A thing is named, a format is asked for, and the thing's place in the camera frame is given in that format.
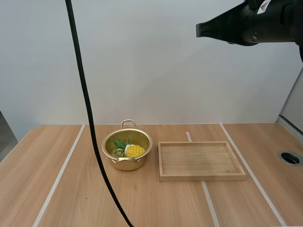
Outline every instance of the white strip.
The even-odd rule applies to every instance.
[[[188,131],[186,132],[186,135],[187,135],[188,141],[192,142],[190,134],[189,134]],[[208,207],[209,207],[210,213],[211,213],[211,215],[213,217],[214,226],[215,227],[220,227],[219,220],[218,220],[216,211],[214,210],[213,201],[212,201],[212,198],[210,198],[210,194],[208,192],[207,185],[206,185],[205,182],[201,182],[201,183],[202,183],[202,187],[203,187],[203,190],[204,190],[204,194],[205,194],[205,197],[206,197],[206,200],[207,200],[207,203],[208,203]]]
[[[242,154],[240,153],[239,149],[237,148],[236,144],[233,142],[232,138],[229,136],[228,132],[226,131],[226,129],[224,128],[223,124],[220,123],[220,126],[222,128],[222,130],[225,132],[225,135],[227,136],[227,138],[229,139],[230,143],[233,145],[233,147],[235,148],[237,154],[239,155],[241,161],[243,162],[243,164],[245,165],[245,167],[247,168],[250,176],[252,177],[252,179],[254,180],[255,184],[257,185],[257,187],[259,188],[260,192],[262,193],[262,195],[264,196],[266,202],[269,204],[270,208],[272,209],[273,213],[275,214],[276,218],[279,220],[280,224],[282,226],[287,226],[286,223],[284,222],[283,218],[281,217],[281,215],[279,214],[279,212],[277,211],[277,209],[275,208],[274,204],[272,203],[272,201],[270,200],[270,198],[268,197],[268,195],[266,194],[266,192],[264,191],[262,185],[260,184],[260,182],[258,181],[258,179],[256,178],[256,176],[254,175],[254,173],[252,172],[251,168],[249,167],[249,165],[247,164],[247,162],[245,161],[244,157],[242,156]]]
[[[190,134],[188,131],[186,132],[186,135],[187,135],[188,142],[191,142],[191,137],[190,137]]]
[[[53,186],[52,186],[52,188],[51,188],[51,190],[50,190],[50,192],[49,192],[49,194],[48,194],[48,196],[47,196],[47,198],[46,198],[46,200],[45,200],[45,202],[44,202],[44,204],[43,204],[43,206],[42,206],[42,208],[41,208],[41,210],[40,210],[40,212],[38,214],[38,217],[36,218],[36,221],[33,224],[33,227],[37,227],[39,225],[39,222],[40,222],[40,220],[41,220],[41,218],[42,218],[42,216],[43,216],[43,214],[44,214],[44,212],[45,212],[45,210],[46,210],[46,208],[47,208],[47,206],[49,204],[49,201],[51,200],[51,198],[53,196],[53,193],[54,193],[54,191],[55,191],[55,189],[56,189],[56,187],[57,187],[57,185],[58,185],[58,183],[59,183],[59,181],[60,181],[60,179],[61,179],[61,177],[63,175],[63,172],[64,172],[64,170],[65,170],[65,168],[67,166],[67,163],[70,160],[71,155],[72,155],[72,153],[75,150],[75,147],[76,147],[76,145],[77,145],[77,143],[79,141],[79,138],[80,138],[80,136],[81,136],[81,134],[83,132],[84,127],[85,127],[85,125],[82,125],[82,127],[81,127],[81,129],[80,129],[80,131],[78,133],[78,136],[77,136],[76,140],[74,141],[74,144],[72,145],[71,150],[68,153],[68,155],[67,155],[67,157],[65,159],[65,162],[63,163],[63,166],[61,167],[61,170],[60,170],[60,172],[59,172],[59,174],[58,174],[55,182],[53,183]]]

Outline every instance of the wooden tray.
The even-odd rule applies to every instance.
[[[160,181],[244,181],[227,142],[159,142]]]

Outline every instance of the gray panel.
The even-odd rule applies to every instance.
[[[277,122],[279,122],[283,128],[285,128],[290,134],[292,134],[297,140],[299,140],[303,144],[303,136],[296,129],[294,129],[291,125],[289,125],[280,117],[278,118]]]
[[[281,114],[303,131],[303,70],[290,93]]]

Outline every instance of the black cable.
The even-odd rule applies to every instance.
[[[281,117],[284,121],[286,121],[290,126],[292,126],[294,129],[298,131],[303,136],[303,131],[301,131],[297,126],[295,126],[293,123],[291,123],[286,117],[279,114],[279,117]]]
[[[74,43],[74,48],[75,48],[75,53],[76,53],[76,58],[77,58],[77,65],[78,65],[78,70],[79,70],[79,75],[80,75],[80,81],[81,81],[83,96],[84,96],[84,100],[85,100],[87,115],[88,115],[88,118],[89,118],[89,128],[90,128],[91,140],[92,140],[92,143],[93,143],[93,147],[94,147],[95,155],[96,155],[96,158],[97,158],[97,161],[98,161],[98,165],[99,165],[99,168],[101,170],[103,179],[106,183],[106,186],[107,186],[111,196],[113,197],[113,200],[116,203],[116,206],[118,207],[119,211],[121,212],[121,214],[124,217],[127,224],[130,227],[134,227],[132,225],[132,223],[129,221],[128,217],[126,216],[124,210],[122,209],[122,207],[121,207],[121,205],[120,205],[120,203],[119,203],[119,201],[118,201],[118,199],[115,195],[115,192],[114,192],[112,186],[110,185],[110,182],[108,180],[108,177],[107,177],[105,169],[104,169],[104,166],[102,164],[101,156],[100,156],[98,145],[97,145],[95,126],[94,126],[94,120],[93,120],[93,113],[92,113],[91,106],[90,106],[89,93],[88,93],[88,90],[87,90],[85,76],[84,76],[80,46],[79,46],[79,41],[78,41],[78,35],[77,35],[74,13],[72,11],[71,0],[65,0],[65,3],[66,3],[68,18],[69,18],[70,26],[71,26],[71,35],[72,35],[72,40],[73,40],[73,43]]]

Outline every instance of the toy pineapple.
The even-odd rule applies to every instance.
[[[127,141],[121,141],[118,138],[117,140],[113,140],[113,143],[116,147],[113,149],[112,154],[120,153],[122,157],[137,157],[145,152],[144,148],[138,145],[131,144],[129,139]]]

